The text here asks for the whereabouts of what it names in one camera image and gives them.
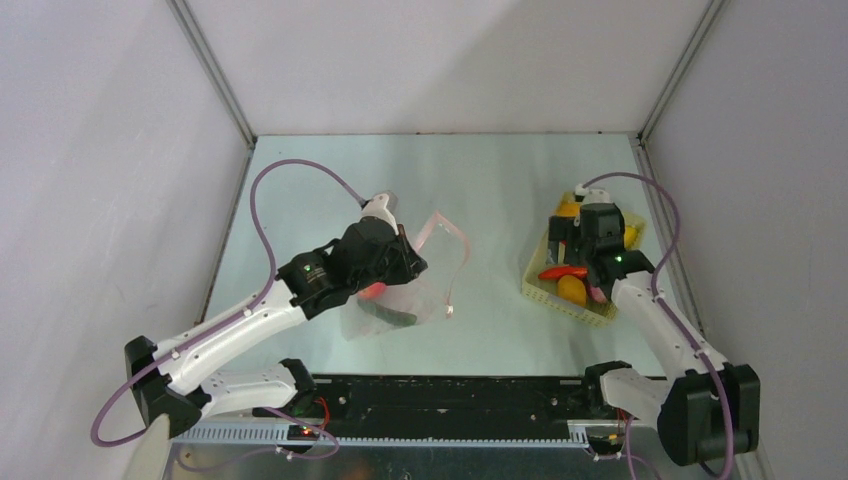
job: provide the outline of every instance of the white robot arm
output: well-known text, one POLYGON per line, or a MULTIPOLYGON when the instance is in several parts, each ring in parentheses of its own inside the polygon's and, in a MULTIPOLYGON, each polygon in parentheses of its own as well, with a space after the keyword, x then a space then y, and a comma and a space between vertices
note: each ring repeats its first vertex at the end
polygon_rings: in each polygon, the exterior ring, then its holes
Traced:
POLYGON ((158 344, 145 337, 130 341, 124 347, 128 376, 162 356, 172 357, 133 386, 145 425, 167 414, 174 437, 208 416, 258 406, 282 407, 308 397, 315 385, 299 360, 283 360, 258 373, 219 369, 260 341, 343 305, 350 295, 375 282, 400 285, 417 278, 427 263, 397 224, 391 211, 395 202, 390 192, 374 196, 363 207, 359 222, 348 227, 341 239, 296 255, 281 267, 253 309, 249 306, 258 293, 158 344), (178 352, 178 346, 238 312, 241 319, 178 352))
POLYGON ((654 266, 639 250, 624 248, 624 217, 602 189, 578 186, 580 213, 566 224, 565 261, 584 265, 589 283, 636 323, 665 373, 648 379, 624 362, 586 369, 594 406, 608 405, 638 417, 659 433, 669 457, 690 465, 725 454, 725 430, 716 386, 702 356, 718 373, 733 419, 735 452, 758 444, 760 382, 748 365, 731 365, 673 304, 654 289, 654 266))

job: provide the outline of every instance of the plastic bag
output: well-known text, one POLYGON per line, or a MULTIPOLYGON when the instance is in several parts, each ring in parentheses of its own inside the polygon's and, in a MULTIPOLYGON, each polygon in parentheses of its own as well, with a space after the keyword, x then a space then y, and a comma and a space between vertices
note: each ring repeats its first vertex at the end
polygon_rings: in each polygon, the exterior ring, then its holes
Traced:
POLYGON ((427 261, 427 270, 406 285, 374 284, 342 309, 342 336, 347 340, 451 318, 456 276, 471 256, 465 234, 439 211, 411 242, 427 261))

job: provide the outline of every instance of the light blue tabletop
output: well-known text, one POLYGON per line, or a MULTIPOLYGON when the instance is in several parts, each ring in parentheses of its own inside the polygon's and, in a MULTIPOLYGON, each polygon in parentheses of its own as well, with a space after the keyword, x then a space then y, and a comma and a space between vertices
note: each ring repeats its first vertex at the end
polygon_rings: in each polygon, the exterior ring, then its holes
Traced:
MULTIPOLYGON (((213 289, 207 318, 259 289, 267 259, 250 220, 250 183, 284 158, 322 163, 362 196, 392 190, 398 221, 416 232, 434 210, 461 228, 471 260, 457 277, 453 318, 352 341, 339 311, 268 338, 232 362, 255 369, 299 358, 312 373, 430 375, 580 375, 610 360, 662 375, 636 326, 619 314, 594 328, 521 295, 521 274, 563 192, 602 173, 636 172, 627 136, 351 135, 260 137, 213 289)), ((625 210, 650 218, 642 185, 602 184, 625 210)), ((261 222, 278 266, 341 236, 359 207, 329 177, 286 166, 263 180, 261 222)), ((660 247, 649 222, 642 251, 656 263, 660 247)), ((671 291, 667 275, 661 285, 671 291)))

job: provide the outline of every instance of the gray wall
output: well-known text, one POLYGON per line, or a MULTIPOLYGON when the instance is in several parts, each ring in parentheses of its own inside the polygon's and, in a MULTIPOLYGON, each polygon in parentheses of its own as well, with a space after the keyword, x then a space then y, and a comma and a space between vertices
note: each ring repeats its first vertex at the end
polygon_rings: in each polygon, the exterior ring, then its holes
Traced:
POLYGON ((707 0, 192 2, 258 134, 627 131, 707 0))
POLYGON ((845 478, 848 2, 732 2, 649 144, 776 477, 845 478))
POLYGON ((161 0, 2 2, 0 59, 0 478, 120 478, 89 425, 198 318, 245 149, 161 0))

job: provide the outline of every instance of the lemon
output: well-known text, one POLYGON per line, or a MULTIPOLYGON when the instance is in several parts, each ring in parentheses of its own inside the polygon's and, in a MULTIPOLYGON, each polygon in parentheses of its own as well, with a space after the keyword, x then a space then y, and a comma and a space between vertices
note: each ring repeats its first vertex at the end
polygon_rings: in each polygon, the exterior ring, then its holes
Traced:
POLYGON ((563 300, 586 307, 586 286, 583 280, 565 275, 557 281, 557 296, 563 300))
POLYGON ((576 217, 580 214, 580 204, 573 202, 563 202, 559 204, 556 215, 558 217, 576 217))
POLYGON ((630 225, 624 227, 624 248, 630 250, 633 244, 636 243, 637 233, 636 227, 631 227, 630 225))

